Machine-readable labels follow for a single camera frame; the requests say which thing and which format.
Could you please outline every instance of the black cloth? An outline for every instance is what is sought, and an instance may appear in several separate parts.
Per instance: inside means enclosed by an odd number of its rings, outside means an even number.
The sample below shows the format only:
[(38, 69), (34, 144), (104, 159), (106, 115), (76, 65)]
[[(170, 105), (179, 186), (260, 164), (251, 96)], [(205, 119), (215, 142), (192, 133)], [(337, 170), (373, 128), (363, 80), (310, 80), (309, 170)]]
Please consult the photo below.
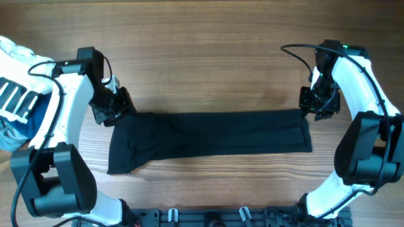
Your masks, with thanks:
[(167, 158), (311, 152), (305, 115), (300, 109), (127, 114), (114, 128), (107, 173)]

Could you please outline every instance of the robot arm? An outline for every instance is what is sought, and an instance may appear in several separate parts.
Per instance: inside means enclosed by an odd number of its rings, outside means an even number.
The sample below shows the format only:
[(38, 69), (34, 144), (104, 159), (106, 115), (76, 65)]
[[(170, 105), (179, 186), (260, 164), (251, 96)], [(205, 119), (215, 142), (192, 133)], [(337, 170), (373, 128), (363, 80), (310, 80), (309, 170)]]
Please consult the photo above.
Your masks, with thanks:
[[(102, 80), (104, 56), (93, 47), (78, 49), (77, 59), (58, 62), (52, 72), (63, 88), (64, 98), (59, 115), (59, 88), (54, 84), (49, 106), (36, 136), (27, 151), (13, 153), (11, 170), (18, 184), (26, 172), (31, 157), (39, 152), (54, 117), (56, 125), (52, 137), (39, 154), (21, 191), (28, 212), (32, 216), (72, 218), (81, 216), (103, 225), (135, 222), (126, 203), (97, 191), (91, 171), (78, 152), (78, 139), (88, 104), (98, 124), (112, 126), (126, 112), (135, 112), (131, 98), (119, 81), (111, 75)], [(43, 177), (49, 168), (58, 177)]]
[[(404, 156), (399, 149), (404, 143), (401, 135), (404, 118), (376, 81), (367, 52), (362, 47), (342, 46), (331, 40), (324, 41), (321, 46), (343, 51), (365, 67), (375, 82), (394, 128), (389, 158), (381, 174), (382, 185), (398, 181), (404, 170)], [(335, 95), (335, 92), (341, 89), (353, 122), (336, 149), (335, 171), (318, 189), (305, 194), (298, 204), (302, 206), (300, 210), (304, 211), (304, 216), (309, 216), (312, 220), (335, 218), (342, 208), (363, 194), (355, 192), (374, 190), (385, 152), (385, 148), (377, 147), (374, 143), (378, 136), (386, 140), (381, 105), (374, 88), (360, 69), (347, 58), (321, 49), (316, 50), (316, 62), (311, 87), (303, 87), (300, 93), (300, 107), (316, 114), (317, 120), (324, 116), (329, 118), (332, 112), (339, 111), (339, 95)]]

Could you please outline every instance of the cable clip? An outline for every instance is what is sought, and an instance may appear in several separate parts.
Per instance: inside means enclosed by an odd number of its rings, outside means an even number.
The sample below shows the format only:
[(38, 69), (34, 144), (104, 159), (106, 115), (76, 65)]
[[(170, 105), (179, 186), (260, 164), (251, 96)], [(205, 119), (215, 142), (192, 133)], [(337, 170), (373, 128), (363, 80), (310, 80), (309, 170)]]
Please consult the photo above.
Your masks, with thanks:
[(54, 133), (46, 133), (46, 134), (44, 135), (44, 137), (49, 137), (49, 138), (54, 137), (54, 136), (55, 136)]
[(366, 72), (366, 68), (365, 67), (360, 67), (360, 73), (364, 73), (364, 71)]
[(385, 103), (386, 103), (386, 100), (382, 99), (382, 100), (377, 104), (377, 106), (380, 107), (380, 104), (384, 105)]

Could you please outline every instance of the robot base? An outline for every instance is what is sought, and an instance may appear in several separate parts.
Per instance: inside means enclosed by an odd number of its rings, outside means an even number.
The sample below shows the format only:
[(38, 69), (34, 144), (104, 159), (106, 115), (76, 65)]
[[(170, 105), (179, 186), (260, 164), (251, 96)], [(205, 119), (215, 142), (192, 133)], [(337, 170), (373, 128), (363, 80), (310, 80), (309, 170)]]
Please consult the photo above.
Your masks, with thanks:
[[(329, 224), (292, 225), (288, 220), (292, 209), (293, 207), (250, 209), (250, 223), (242, 221), (237, 209), (180, 210), (178, 222), (169, 222), (169, 211), (159, 209), (132, 209), (131, 211), (140, 219), (141, 227), (352, 227), (349, 207), (342, 209), (338, 217), (330, 220)], [(86, 224), (75, 221), (72, 226), (87, 227)]]

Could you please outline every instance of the wooden table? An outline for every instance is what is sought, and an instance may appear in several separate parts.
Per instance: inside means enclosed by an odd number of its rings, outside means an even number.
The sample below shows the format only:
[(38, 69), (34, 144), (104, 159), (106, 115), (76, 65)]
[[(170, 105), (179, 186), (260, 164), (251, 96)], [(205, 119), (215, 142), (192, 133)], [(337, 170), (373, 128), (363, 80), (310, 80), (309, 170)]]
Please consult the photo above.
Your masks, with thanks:
[[(280, 46), (341, 40), (367, 47), (384, 92), (404, 110), (403, 15), (400, 1), (2, 4), (0, 33), (55, 60), (74, 59), (77, 48), (92, 45), (110, 59), (139, 111), (171, 113), (297, 108), (308, 72)], [(314, 65), (312, 49), (295, 51)], [(113, 129), (94, 123), (90, 109), (80, 153), (98, 189), (133, 208), (291, 206), (333, 171), (351, 121), (342, 102), (330, 120), (307, 116), (313, 153), (152, 161), (109, 176)], [(16, 189), (9, 156), (0, 153), (0, 226), (10, 226)], [(403, 187), (401, 180), (355, 200), (355, 227), (403, 226)], [(50, 226), (60, 219), (31, 218), (20, 199), (18, 221)]]

